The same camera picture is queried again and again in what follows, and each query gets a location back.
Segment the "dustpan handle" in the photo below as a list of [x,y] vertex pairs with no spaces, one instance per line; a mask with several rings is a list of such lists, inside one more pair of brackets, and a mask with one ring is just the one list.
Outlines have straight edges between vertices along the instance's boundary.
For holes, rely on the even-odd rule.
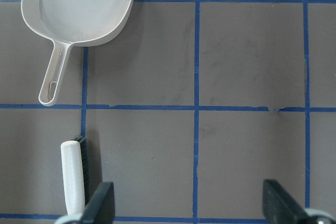
[[54,42],[54,49],[38,95],[39,102],[44,106],[52,106],[57,101],[71,48],[70,44]]

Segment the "dustpan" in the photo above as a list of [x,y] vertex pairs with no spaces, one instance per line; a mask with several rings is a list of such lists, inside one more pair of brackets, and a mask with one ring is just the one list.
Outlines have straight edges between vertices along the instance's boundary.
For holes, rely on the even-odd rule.
[[124,27],[133,0],[22,0],[27,26],[54,43],[39,102],[56,103],[73,46],[90,47],[109,42]]

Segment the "white brush handle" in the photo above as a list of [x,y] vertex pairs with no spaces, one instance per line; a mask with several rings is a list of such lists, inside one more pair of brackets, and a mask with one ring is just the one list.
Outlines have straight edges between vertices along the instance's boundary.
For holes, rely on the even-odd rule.
[[61,158],[68,215],[81,214],[84,211],[85,194],[80,144],[77,141],[62,143]]

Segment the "white dustpan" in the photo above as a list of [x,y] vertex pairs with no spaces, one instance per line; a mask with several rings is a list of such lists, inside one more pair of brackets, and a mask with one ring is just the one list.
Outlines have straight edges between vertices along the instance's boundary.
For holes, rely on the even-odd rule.
[[112,40],[124,27],[132,4],[133,0],[22,0],[27,26],[54,43],[38,96],[41,104],[56,103],[72,47]]

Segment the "gray floor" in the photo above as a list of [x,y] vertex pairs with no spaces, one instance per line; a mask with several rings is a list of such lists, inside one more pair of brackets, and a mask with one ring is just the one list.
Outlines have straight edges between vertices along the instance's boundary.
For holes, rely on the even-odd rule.
[[117,224],[262,223],[265,178],[336,216],[335,13],[336,0],[135,0],[113,41],[73,49],[45,109],[52,43],[0,0],[0,223],[66,214],[59,145],[81,133],[92,190],[114,181]]

